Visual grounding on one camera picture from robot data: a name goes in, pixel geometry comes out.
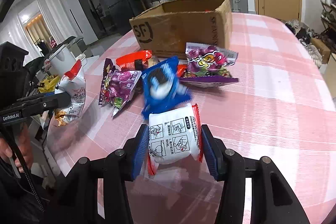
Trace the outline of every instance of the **small cardboard box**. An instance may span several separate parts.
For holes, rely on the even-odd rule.
[[[312,43],[322,55],[322,64],[327,64],[331,54],[330,49],[323,43],[323,41],[317,38],[312,38],[310,43]]]
[[[185,44],[199,42],[229,48],[232,14],[229,0],[173,0],[130,19],[143,50],[158,57],[185,59]]]

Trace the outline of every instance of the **white and red package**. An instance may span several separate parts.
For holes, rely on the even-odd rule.
[[[160,114],[149,115],[148,173],[155,175],[159,164],[171,164],[192,155],[202,162],[203,148],[198,106],[190,103]]]
[[[71,103],[66,108],[55,109],[55,119],[58,121],[58,126],[66,125],[77,119],[84,108],[86,82],[80,60],[63,75],[58,84],[58,89],[55,89],[55,94],[62,92],[67,92],[71,95]]]

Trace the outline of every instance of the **metal screw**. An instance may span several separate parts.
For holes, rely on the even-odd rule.
[[[266,156],[262,158],[262,161],[266,164],[271,163],[271,159],[269,157],[266,157]]]
[[[125,151],[123,149],[117,149],[114,153],[117,156],[122,156],[123,154],[125,154]]]
[[[78,160],[78,162],[79,162],[80,164],[85,164],[85,163],[87,163],[87,157],[81,157],[81,158]]]
[[[225,150],[225,154],[229,155],[229,156],[233,156],[235,154],[235,152],[232,149],[227,149],[227,150]]]

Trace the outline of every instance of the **yellow plastic bag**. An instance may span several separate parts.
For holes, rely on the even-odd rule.
[[[48,93],[55,91],[55,86],[58,84],[58,82],[61,80],[61,77],[58,75],[50,75],[47,78],[43,79],[40,82],[40,85],[44,83],[43,88],[39,88],[40,93]]]

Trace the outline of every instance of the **checkered tablecloth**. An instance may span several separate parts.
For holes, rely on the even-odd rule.
[[[239,52],[229,67],[238,84],[191,89],[207,124],[226,147],[244,157],[269,156],[294,190],[310,223],[321,223],[336,202],[336,112],[329,90],[308,53],[278,20],[233,14],[230,49]],[[143,96],[115,119],[98,106],[105,58],[139,50],[133,32],[111,46],[86,72],[82,117],[65,126],[51,122],[48,147],[66,175],[82,156],[107,156],[137,133],[143,123]],[[192,157],[160,165],[149,177],[143,167],[128,198],[137,224],[214,223],[222,183],[210,176],[205,160]],[[244,223],[249,223],[251,181],[246,182]],[[102,186],[98,211],[103,214]]]

